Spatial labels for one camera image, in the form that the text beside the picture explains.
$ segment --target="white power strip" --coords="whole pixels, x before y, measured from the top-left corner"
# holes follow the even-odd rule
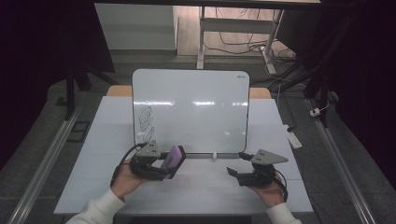
[[[301,142],[297,139],[296,135],[293,132],[288,132],[289,125],[284,124],[283,127],[285,127],[285,132],[286,136],[289,139],[290,145],[293,149],[302,147]]]

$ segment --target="desk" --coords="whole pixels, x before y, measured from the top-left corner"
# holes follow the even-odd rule
[[[72,174],[54,211],[78,213],[108,188],[114,168],[133,144],[131,86],[111,87],[102,100]],[[266,89],[252,89],[249,103],[247,153],[274,150],[290,161],[276,165],[288,179],[292,212],[312,212],[304,182],[284,135],[275,101]],[[125,216],[250,216],[266,207],[248,188],[238,186],[226,167],[251,172],[240,159],[186,159],[174,179],[149,182],[126,197]]]

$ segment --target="drawing on whiteboard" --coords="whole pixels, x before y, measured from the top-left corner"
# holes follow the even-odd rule
[[[151,125],[152,116],[151,106],[145,105],[139,112],[139,127],[140,131],[137,133],[136,138],[143,138],[143,142],[147,143],[154,135],[154,127]]]

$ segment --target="wooden desk top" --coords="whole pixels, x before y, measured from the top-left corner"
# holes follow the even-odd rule
[[[132,96],[132,86],[115,85],[107,91],[107,96]],[[250,99],[271,99],[271,93],[265,88],[250,88]]]

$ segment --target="purple object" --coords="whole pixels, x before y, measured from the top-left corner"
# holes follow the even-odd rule
[[[186,153],[184,152],[183,147],[172,146],[171,150],[168,153],[168,156],[163,161],[161,168],[163,169],[176,168],[176,169],[174,172],[172,172],[172,174],[167,175],[165,179],[172,179],[185,159],[186,159]]]

